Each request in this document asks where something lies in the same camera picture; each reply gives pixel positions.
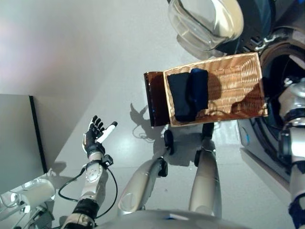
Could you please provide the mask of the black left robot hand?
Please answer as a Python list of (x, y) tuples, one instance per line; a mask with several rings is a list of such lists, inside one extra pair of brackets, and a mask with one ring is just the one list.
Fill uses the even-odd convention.
[(93, 153), (105, 154), (102, 143), (109, 137), (118, 123), (113, 121), (107, 128), (103, 127), (103, 122), (98, 116), (94, 116), (89, 122), (88, 130), (83, 134), (82, 148), (89, 157)]

